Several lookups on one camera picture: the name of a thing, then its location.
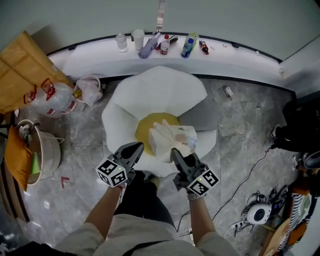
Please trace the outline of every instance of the bucket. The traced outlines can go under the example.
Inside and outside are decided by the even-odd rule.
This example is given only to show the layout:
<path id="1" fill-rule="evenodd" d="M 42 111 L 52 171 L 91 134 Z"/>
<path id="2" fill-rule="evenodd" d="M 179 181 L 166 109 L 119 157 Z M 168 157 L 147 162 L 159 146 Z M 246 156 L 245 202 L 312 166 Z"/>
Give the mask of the bucket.
<path id="1" fill-rule="evenodd" d="M 16 129 L 19 129 L 19 127 L 22 125 L 33 126 L 34 123 L 28 119 L 25 119 L 18 123 Z M 60 139 L 61 142 L 63 142 L 64 139 L 56 138 L 49 132 L 40 131 L 37 126 L 33 127 L 30 134 L 32 140 L 30 142 L 29 149 L 33 153 L 37 153 L 39 156 L 38 161 L 41 169 L 40 172 L 29 176 L 28 185 L 33 186 L 38 183 L 39 180 L 41 180 L 41 175 L 43 172 L 53 172 L 58 168 L 61 159 L 61 151 L 58 139 Z"/>
<path id="2" fill-rule="evenodd" d="M 98 82 L 98 92 L 102 93 L 100 80 L 99 80 L 99 78 L 96 77 L 95 75 L 89 74 L 89 75 L 86 75 L 86 76 L 81 77 L 79 80 L 95 80 L 95 81 L 97 81 L 97 82 Z M 75 92 L 76 90 L 80 90 L 80 88 L 77 86 L 77 84 L 75 84 L 75 87 L 74 87 L 74 90 L 73 90 L 73 91 Z M 77 100 L 78 100 L 79 102 L 85 103 L 85 102 L 82 100 L 82 96 L 80 96 L 79 98 L 77 98 Z"/>

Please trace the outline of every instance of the black pants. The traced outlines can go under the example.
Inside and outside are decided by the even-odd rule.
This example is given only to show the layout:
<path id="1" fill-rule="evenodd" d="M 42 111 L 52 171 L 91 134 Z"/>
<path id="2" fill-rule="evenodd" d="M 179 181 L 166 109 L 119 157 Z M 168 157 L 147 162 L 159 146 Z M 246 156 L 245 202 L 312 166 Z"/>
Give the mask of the black pants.
<path id="1" fill-rule="evenodd" d="M 319 136 L 310 130 L 293 129 L 288 126 L 278 127 L 275 130 L 275 137 L 272 149 L 279 148 L 303 153 L 314 153 L 320 150 Z"/>
<path id="2" fill-rule="evenodd" d="M 129 214 L 149 220 L 165 222 L 175 227 L 165 205 L 157 197 L 157 186 L 152 182 L 144 183 L 145 174 L 135 171 L 136 176 L 125 189 L 122 202 L 114 215 Z"/>

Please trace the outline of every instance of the marble floor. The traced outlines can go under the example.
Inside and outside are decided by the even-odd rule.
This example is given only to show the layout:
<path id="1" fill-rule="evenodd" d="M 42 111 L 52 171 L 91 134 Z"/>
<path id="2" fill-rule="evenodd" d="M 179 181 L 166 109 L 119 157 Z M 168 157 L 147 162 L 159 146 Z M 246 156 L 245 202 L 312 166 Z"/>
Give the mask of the marble floor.
<path id="1" fill-rule="evenodd" d="M 215 147 L 203 157 L 220 177 L 221 182 L 205 197 L 212 216 L 234 193 L 237 186 L 249 174 L 255 162 L 264 156 L 272 143 L 270 131 L 275 124 L 285 125 L 282 114 L 284 105 L 292 99 L 287 91 L 253 83 L 230 80 L 201 79 L 207 93 L 216 102 L 222 113 L 218 125 Z M 78 106 L 71 114 L 59 119 L 38 116 L 22 110 L 19 120 L 28 118 L 41 123 L 41 130 L 65 138 L 61 144 L 59 168 L 35 186 L 22 192 L 31 222 L 19 222 L 29 240 L 54 246 L 68 233 L 79 227 L 90 210 L 104 194 L 106 187 L 97 182 L 96 165 L 109 155 L 101 114 L 120 81 L 107 84 L 105 97 L 93 107 Z M 229 86 L 233 100 L 226 97 L 222 87 Z M 61 177 L 68 177 L 62 188 Z M 185 192 L 177 192 L 172 182 L 173 175 L 161 182 L 158 195 L 167 206 L 177 225 L 188 207 Z M 227 228 L 240 221 L 241 212 L 248 197 L 259 190 L 267 194 L 276 186 L 280 189 L 296 177 L 292 171 L 292 153 L 274 149 L 259 162 L 250 179 L 240 187 L 214 219 L 217 231 L 224 235 Z M 182 219 L 179 234 L 184 235 L 190 226 L 190 216 Z M 244 229 L 236 237 L 227 232 L 225 236 L 240 255 L 257 255 L 265 236 L 265 230 L 255 226 Z M 181 237 L 191 241 L 189 235 Z"/>

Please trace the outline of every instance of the green item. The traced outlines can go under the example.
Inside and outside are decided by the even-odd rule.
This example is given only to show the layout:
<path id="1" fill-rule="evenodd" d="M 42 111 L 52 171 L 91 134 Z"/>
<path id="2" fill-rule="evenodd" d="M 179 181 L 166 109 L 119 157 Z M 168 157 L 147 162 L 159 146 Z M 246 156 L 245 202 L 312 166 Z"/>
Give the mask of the green item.
<path id="1" fill-rule="evenodd" d="M 31 167 L 30 167 L 30 175 L 37 174 L 41 172 L 41 168 L 39 165 L 39 158 L 37 153 L 32 154 L 32 161 L 31 161 Z"/>

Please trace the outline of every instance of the yellow cloth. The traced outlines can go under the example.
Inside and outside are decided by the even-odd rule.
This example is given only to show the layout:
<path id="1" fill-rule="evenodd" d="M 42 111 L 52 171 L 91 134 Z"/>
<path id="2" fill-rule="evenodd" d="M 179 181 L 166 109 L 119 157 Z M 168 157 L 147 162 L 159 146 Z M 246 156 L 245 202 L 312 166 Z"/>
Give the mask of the yellow cloth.
<path id="1" fill-rule="evenodd" d="M 11 126 L 9 130 L 8 141 L 4 152 L 4 160 L 9 172 L 23 190 L 27 191 L 32 153 L 13 126 Z"/>
<path id="2" fill-rule="evenodd" d="M 146 116 L 139 122 L 138 128 L 135 132 L 137 142 L 144 144 L 144 151 L 150 155 L 155 156 L 152 152 L 151 145 L 149 143 L 149 129 L 154 127 L 154 122 L 162 124 L 162 120 L 166 120 L 171 126 L 179 126 L 178 118 L 173 114 L 168 113 L 152 113 Z"/>

